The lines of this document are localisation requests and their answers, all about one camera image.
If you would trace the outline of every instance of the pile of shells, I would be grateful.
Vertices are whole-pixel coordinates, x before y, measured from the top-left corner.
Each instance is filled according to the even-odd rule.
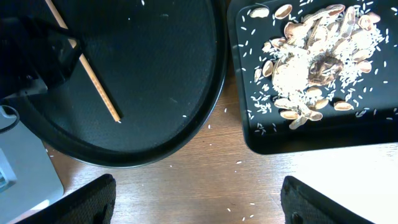
[[[275,18],[283,19],[292,12],[292,5],[287,4],[276,10]],[[320,9],[314,14],[306,15],[302,23],[288,22],[284,28],[285,37],[280,37],[264,43],[262,51],[268,53],[275,48],[287,51],[284,58],[278,59],[275,64],[267,61],[263,68],[256,70],[254,81],[261,76],[272,76],[272,84],[279,95],[274,102],[277,108],[285,109],[280,115],[285,119],[294,120],[290,129],[297,129],[305,124],[307,120],[319,121],[323,118],[321,110],[329,104],[328,99],[322,97],[322,91],[316,86],[325,86],[335,81],[344,69],[344,63],[340,58],[342,51],[347,50],[348,42],[354,42],[358,48],[352,52],[355,67],[363,73],[369,73],[372,65],[366,59],[372,56],[372,52],[364,50],[369,45],[366,42],[368,32],[375,30],[374,24],[380,21],[380,16],[370,12],[360,18],[356,17],[354,7],[346,7],[335,4]],[[338,16],[344,12],[342,21]],[[269,15],[268,8],[260,8],[251,12],[251,17],[266,17]],[[330,50],[326,43],[330,38],[336,38],[338,42]],[[297,67],[295,58],[308,57],[317,58],[312,60],[309,67]],[[304,93],[307,98],[314,98],[311,103],[304,103],[301,97]],[[352,110],[353,106],[345,101],[334,104],[337,111]]]

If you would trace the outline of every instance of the wooden table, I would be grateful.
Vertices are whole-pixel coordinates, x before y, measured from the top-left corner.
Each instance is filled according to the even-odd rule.
[[[396,223],[398,144],[255,154],[244,143],[231,68],[207,124],[185,147],[160,162],[107,169],[47,149],[65,194],[102,174],[113,175],[117,183],[113,223],[241,223],[243,217],[247,223],[284,223],[279,194],[287,175],[374,222]]]

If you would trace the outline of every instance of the black round tray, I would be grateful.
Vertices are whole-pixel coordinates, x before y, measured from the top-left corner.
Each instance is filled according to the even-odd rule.
[[[3,1],[2,17],[54,22],[44,1]],[[122,117],[115,123],[79,63],[46,95],[10,100],[21,121],[62,153],[91,164],[135,167],[184,146],[209,117],[226,74],[225,3],[56,0]]]

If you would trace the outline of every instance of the wooden stick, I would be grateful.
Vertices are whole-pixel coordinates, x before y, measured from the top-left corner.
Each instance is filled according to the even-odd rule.
[[[51,13],[53,14],[53,16],[55,17],[55,20],[57,20],[58,24],[60,27],[67,29],[67,25],[66,23],[63,21],[61,15],[59,14],[57,8],[55,8],[54,4],[52,3],[51,0],[45,0],[45,2],[47,3],[47,5],[49,6]],[[70,45],[72,46],[72,48],[75,48],[76,46],[76,41],[75,40],[69,40]],[[98,81],[97,76],[95,75],[93,69],[91,68],[90,64],[87,61],[87,58],[85,57],[84,54],[82,54],[79,57],[79,60],[81,62],[81,64],[83,65],[83,67],[85,68],[87,75],[89,76],[89,78],[91,79],[91,81],[93,82],[95,88],[97,89],[99,95],[101,96],[102,100],[104,101],[106,107],[108,108],[109,112],[111,113],[113,119],[116,122],[120,123],[120,117],[118,115],[118,113],[116,112],[116,110],[114,109],[114,106],[112,105],[111,100],[109,100],[109,97],[106,95],[104,88],[102,87],[100,81]]]

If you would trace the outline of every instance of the black cable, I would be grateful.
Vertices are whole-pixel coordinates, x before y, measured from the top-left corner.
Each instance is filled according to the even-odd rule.
[[[11,125],[0,129],[0,134],[4,134],[4,133],[8,132],[9,130],[11,130],[12,128],[15,128],[15,126],[17,126],[17,124],[19,122],[19,113],[17,110],[15,110],[15,108],[13,108],[11,106],[8,106],[8,105],[0,105],[0,106],[2,106],[3,108],[8,108],[8,109],[12,110],[12,112],[14,112],[14,115],[17,117],[17,119],[15,119],[15,121]]]

